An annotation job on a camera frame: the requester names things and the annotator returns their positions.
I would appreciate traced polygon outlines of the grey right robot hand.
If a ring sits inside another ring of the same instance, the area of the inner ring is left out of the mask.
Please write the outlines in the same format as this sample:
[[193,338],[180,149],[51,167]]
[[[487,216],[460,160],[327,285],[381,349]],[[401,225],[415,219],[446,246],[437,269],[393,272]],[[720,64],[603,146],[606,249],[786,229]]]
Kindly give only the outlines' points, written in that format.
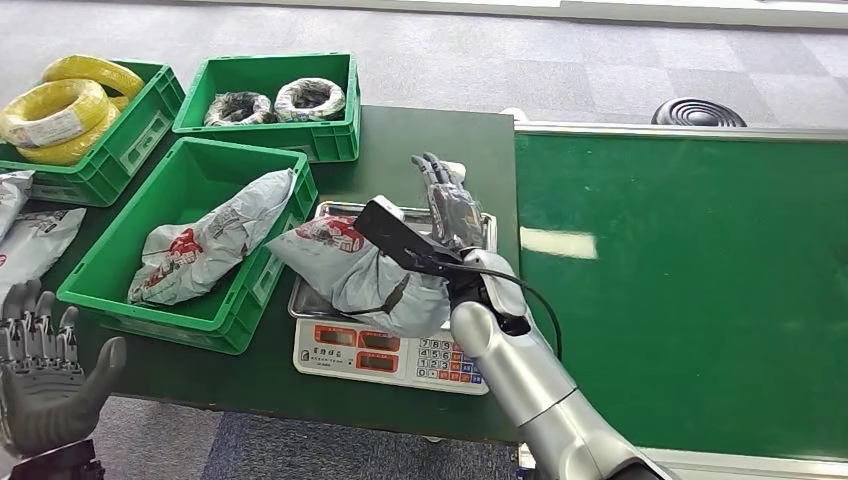
[[412,155],[411,161],[424,180],[433,238],[453,251],[482,247],[482,215],[462,179],[432,153]]

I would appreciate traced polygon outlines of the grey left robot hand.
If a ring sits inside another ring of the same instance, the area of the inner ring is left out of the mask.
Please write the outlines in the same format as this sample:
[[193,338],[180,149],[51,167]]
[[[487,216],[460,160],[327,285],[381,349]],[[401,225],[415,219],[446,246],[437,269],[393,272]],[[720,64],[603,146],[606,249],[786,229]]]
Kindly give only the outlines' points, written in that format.
[[1,306],[1,447],[27,458],[88,437],[126,366],[123,337],[112,337],[86,372],[66,308],[52,324],[56,295],[38,280],[11,286]]

